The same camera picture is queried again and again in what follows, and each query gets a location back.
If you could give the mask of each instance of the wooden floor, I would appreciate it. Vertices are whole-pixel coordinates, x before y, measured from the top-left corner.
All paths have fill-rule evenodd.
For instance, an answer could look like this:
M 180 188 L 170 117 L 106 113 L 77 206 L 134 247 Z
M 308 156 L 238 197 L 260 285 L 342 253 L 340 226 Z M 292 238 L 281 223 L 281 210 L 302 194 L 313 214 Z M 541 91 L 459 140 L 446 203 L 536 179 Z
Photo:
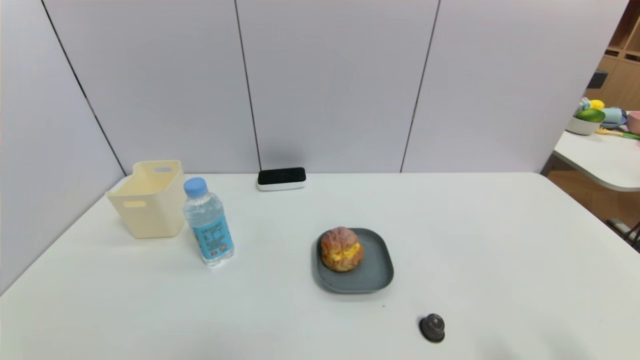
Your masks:
M 601 221 L 619 218 L 628 226 L 640 221 L 640 192 L 617 192 L 576 170 L 551 171 L 548 178 Z

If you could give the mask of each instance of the square plate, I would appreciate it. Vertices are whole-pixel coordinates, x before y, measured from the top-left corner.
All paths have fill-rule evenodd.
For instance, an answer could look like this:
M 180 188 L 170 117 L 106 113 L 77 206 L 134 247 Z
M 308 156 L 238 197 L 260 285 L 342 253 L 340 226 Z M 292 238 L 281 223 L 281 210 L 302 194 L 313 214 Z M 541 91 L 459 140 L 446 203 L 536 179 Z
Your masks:
M 330 270 L 321 259 L 320 240 L 328 230 L 325 231 L 318 238 L 316 245 L 317 275 L 320 282 L 330 291 L 343 294 L 372 293 L 387 287 L 394 278 L 394 266 L 385 240 L 369 229 L 350 229 L 358 235 L 364 248 L 364 258 L 351 271 Z

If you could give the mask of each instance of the pink bowl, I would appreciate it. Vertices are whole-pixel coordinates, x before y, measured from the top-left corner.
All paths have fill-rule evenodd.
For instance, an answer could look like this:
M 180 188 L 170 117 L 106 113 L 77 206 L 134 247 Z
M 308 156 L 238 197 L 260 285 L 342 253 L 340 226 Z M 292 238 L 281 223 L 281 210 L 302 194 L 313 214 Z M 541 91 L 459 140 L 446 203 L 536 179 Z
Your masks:
M 627 127 L 631 133 L 640 135 L 640 111 L 627 112 Z

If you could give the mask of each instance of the wall panel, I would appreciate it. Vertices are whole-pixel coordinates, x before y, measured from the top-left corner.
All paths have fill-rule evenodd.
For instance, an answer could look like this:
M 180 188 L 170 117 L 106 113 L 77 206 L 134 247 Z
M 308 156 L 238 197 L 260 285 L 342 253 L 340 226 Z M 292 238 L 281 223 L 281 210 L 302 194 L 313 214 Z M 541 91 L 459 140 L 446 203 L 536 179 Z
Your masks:
M 540 171 L 626 3 L 443 0 L 403 171 Z
M 437 0 L 238 0 L 262 167 L 398 172 Z
M 2 2 L 0 293 L 124 174 L 39 0 Z
M 45 4 L 126 171 L 259 171 L 233 0 Z

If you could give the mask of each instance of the water bottle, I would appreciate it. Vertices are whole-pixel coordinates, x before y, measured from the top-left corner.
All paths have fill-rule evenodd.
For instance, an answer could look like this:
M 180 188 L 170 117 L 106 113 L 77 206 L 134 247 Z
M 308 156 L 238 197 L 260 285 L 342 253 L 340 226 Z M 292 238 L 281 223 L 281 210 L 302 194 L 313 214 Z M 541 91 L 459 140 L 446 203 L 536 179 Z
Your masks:
M 182 211 L 196 236 L 202 259 L 209 266 L 216 266 L 234 255 L 234 243 L 225 218 L 222 202 L 209 192 L 201 177 L 184 183 L 187 201 Z

